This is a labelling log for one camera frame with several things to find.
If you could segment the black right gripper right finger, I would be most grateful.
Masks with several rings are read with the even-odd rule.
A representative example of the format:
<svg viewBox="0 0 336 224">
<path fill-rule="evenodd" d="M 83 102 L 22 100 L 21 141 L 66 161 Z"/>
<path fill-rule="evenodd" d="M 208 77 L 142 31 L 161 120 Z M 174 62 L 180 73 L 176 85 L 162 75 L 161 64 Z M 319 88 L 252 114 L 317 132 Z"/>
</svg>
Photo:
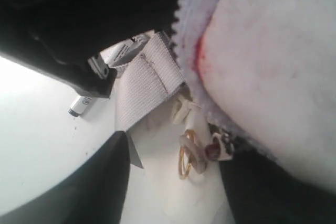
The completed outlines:
<svg viewBox="0 0 336 224">
<path fill-rule="evenodd" d="M 219 163 L 236 223 L 335 223 L 335 194 L 303 183 L 256 151 Z"/>
</svg>

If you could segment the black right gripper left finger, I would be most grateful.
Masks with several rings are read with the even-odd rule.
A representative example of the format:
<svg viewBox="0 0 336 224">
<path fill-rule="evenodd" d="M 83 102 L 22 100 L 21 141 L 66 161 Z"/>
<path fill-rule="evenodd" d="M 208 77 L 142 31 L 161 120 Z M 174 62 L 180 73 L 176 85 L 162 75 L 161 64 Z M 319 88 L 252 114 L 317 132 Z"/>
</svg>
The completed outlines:
<svg viewBox="0 0 336 224">
<path fill-rule="evenodd" d="M 117 131 L 68 178 L 1 223 L 120 223 L 129 175 L 127 135 Z"/>
</svg>

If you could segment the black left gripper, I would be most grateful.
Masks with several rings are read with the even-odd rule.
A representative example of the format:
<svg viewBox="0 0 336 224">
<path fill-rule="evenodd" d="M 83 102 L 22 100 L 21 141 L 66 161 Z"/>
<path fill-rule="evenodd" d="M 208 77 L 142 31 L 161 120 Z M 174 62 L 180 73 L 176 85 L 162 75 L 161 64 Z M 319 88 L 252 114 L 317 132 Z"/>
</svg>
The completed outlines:
<svg viewBox="0 0 336 224">
<path fill-rule="evenodd" d="M 1 0 L 1 53 L 73 87 L 107 97 L 115 75 L 98 74 L 98 53 L 167 26 L 177 0 Z"/>
</svg>

